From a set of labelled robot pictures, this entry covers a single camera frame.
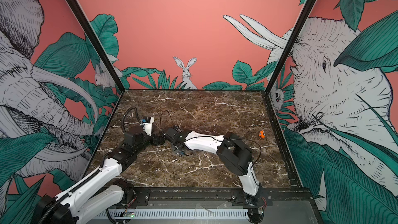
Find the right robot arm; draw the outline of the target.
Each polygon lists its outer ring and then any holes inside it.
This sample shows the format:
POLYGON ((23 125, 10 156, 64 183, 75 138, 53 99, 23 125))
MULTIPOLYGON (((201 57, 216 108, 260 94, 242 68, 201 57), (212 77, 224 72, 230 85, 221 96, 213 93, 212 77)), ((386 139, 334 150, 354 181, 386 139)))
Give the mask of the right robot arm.
POLYGON ((257 195, 260 182, 254 172, 252 149, 236 134, 227 132, 211 136, 172 127, 166 130, 164 136, 179 150, 201 150, 216 154, 227 169, 238 176, 243 192, 253 197, 257 195))

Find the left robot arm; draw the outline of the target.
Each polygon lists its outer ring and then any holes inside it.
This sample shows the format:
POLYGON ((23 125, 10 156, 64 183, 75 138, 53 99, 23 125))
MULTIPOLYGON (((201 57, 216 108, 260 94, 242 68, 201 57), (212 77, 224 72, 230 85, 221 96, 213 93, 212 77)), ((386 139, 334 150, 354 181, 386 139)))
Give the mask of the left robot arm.
POLYGON ((134 186, 118 179, 102 188, 126 170, 148 146, 165 143, 162 132, 148 134, 137 127, 124 134, 124 140, 107 153, 99 167, 55 197, 45 196, 35 206, 32 224, 86 224, 111 206, 122 203, 129 208, 137 200, 134 186))

